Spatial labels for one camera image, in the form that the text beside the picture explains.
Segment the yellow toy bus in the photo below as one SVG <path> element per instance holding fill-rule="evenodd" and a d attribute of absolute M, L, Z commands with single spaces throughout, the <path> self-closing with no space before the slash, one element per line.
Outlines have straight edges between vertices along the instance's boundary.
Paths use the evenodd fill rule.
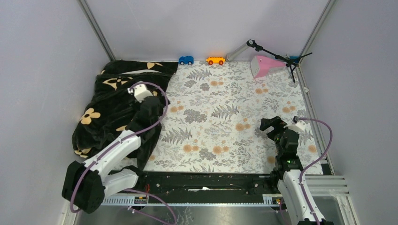
<path fill-rule="evenodd" d="M 222 65 L 224 64 L 225 59 L 223 57 L 209 57 L 206 59 L 206 62 L 208 62 L 209 65 L 212 65 L 213 63 L 218 63 Z"/>

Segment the toy car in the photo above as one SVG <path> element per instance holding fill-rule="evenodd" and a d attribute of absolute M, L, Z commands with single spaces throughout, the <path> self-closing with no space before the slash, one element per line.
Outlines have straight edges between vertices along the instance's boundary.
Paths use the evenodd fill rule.
<path fill-rule="evenodd" d="M 178 60 L 178 63 L 181 65 L 184 65 L 184 64 L 192 65 L 193 57 L 192 56 L 181 56 L 180 59 Z"/>
<path fill-rule="evenodd" d="M 222 65 L 224 64 L 225 59 L 223 57 L 209 57 L 206 59 L 206 62 L 208 62 L 209 65 L 212 65 L 213 63 L 218 63 Z"/>

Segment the black tripod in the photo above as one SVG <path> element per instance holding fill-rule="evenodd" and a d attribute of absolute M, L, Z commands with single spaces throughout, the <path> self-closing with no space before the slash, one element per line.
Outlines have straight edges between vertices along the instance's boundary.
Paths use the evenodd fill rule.
<path fill-rule="evenodd" d="M 258 52 L 259 51 L 265 51 L 266 53 L 275 56 L 275 59 L 282 60 L 282 61 L 286 62 L 286 66 L 290 68 L 291 78 L 293 79 L 293 82 L 296 82 L 295 79 L 294 79 L 293 71 L 296 69 L 298 63 L 294 62 L 291 59 L 287 59 L 287 58 L 285 58 L 283 56 L 277 55 L 277 54 L 275 54 L 273 52 L 270 52 L 270 51 L 264 49 L 261 45 L 258 45 L 254 40 L 249 40 L 249 41 L 247 41 L 246 44 L 247 44 L 247 46 L 254 48 Z M 308 55 L 311 55 L 311 54 L 312 54 L 312 52 L 308 53 L 306 55 L 302 55 L 302 56 L 298 57 L 295 60 L 300 61 L 300 59 L 302 59 L 302 58 L 304 58 L 304 57 L 306 57 Z"/>

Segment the gray wall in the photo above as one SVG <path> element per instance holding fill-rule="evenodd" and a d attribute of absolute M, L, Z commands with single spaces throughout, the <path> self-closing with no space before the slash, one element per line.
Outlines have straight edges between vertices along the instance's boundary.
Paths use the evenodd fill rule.
<path fill-rule="evenodd" d="M 108 59 L 76 0 L 0 2 L 0 224 L 54 225 L 73 130 Z"/>
<path fill-rule="evenodd" d="M 397 12 L 396 0 L 339 1 L 303 62 L 362 225 L 398 221 Z"/>
<path fill-rule="evenodd" d="M 327 0 L 88 0 L 119 59 L 224 56 L 248 39 L 298 55 Z M 248 60 L 247 50 L 239 59 Z"/>

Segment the reflective metal surface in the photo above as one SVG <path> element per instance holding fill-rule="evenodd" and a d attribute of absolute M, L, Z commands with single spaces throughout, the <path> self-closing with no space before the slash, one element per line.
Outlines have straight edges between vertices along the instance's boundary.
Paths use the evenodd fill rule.
<path fill-rule="evenodd" d="M 343 218 L 334 197 L 315 197 L 315 202 L 328 221 L 343 225 Z M 280 213 L 269 207 L 172 207 L 178 225 L 284 225 Z M 169 223 L 173 222 L 166 207 L 147 206 L 143 212 Z M 289 213 L 284 213 L 290 224 Z M 151 218 L 132 214 L 125 206 L 101 206 L 92 214 L 82 213 L 75 225 L 161 225 Z"/>

